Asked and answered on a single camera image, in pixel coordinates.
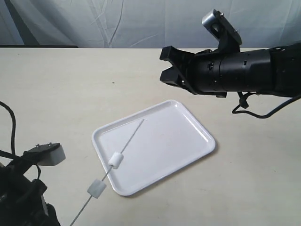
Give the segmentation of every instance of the white curtain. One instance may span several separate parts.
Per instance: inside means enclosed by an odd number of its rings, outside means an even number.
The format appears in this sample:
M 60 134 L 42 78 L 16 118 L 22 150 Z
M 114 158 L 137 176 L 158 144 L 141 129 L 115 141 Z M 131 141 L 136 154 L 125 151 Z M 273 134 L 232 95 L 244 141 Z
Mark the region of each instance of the white curtain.
M 212 48 L 201 24 L 215 8 L 243 47 L 301 40 L 300 0 L 11 0 L 42 45 L 83 48 Z

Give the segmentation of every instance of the white plastic tray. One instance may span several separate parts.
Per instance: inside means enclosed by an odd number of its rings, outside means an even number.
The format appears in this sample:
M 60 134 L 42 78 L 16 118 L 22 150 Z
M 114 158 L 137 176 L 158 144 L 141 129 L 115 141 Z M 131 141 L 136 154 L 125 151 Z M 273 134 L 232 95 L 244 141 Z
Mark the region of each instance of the white plastic tray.
M 215 148 L 215 140 L 179 102 L 168 100 L 100 127 L 92 142 L 107 171 L 141 120 L 141 127 L 123 152 L 124 160 L 108 177 L 115 192 L 132 195 L 194 162 Z

